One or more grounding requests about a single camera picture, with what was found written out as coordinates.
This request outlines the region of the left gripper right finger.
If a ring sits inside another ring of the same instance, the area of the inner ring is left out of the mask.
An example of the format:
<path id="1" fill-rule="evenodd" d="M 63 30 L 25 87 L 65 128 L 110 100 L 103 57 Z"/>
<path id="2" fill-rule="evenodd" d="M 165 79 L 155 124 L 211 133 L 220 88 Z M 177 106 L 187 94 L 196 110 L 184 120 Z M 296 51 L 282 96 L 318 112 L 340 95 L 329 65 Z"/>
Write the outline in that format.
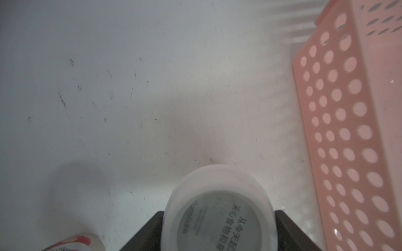
<path id="1" fill-rule="evenodd" d="M 278 251 L 321 251 L 282 210 L 275 210 Z"/>

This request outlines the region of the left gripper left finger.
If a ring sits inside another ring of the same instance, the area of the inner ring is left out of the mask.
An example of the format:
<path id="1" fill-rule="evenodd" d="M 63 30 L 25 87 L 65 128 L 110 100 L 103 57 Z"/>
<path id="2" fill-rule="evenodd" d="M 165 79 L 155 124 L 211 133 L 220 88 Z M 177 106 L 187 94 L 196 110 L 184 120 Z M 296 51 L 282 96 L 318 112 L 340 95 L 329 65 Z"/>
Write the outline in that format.
<path id="1" fill-rule="evenodd" d="M 164 211 L 158 211 L 120 251 L 161 251 Z"/>

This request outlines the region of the green label yogurt cup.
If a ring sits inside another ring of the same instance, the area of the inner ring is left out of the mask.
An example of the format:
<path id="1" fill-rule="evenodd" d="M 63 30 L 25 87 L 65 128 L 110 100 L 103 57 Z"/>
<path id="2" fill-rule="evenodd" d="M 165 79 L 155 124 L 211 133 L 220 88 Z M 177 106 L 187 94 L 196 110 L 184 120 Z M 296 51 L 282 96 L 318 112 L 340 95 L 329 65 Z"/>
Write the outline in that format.
<path id="1" fill-rule="evenodd" d="M 78 233 L 42 251 L 106 251 L 103 242 L 92 233 Z"/>

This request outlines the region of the red label yogurt cup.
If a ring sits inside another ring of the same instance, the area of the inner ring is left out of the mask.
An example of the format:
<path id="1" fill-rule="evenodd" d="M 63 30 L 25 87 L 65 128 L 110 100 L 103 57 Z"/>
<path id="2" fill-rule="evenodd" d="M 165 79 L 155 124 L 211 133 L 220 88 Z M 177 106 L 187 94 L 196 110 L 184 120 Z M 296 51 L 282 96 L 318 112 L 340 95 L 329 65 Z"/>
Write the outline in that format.
<path id="1" fill-rule="evenodd" d="M 208 165 L 170 195 L 162 251 L 276 251 L 275 213 L 263 187 L 243 170 Z"/>

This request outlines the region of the pink plastic basket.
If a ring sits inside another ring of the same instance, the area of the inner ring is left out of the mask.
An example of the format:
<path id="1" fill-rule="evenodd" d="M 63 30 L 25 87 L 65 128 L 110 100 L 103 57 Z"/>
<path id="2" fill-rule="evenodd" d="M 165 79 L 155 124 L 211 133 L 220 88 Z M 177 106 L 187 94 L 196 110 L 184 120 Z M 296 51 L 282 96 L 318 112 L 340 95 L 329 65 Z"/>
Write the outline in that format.
<path id="1" fill-rule="evenodd" d="M 330 1 L 292 68 L 329 251 L 402 248 L 402 3 Z"/>

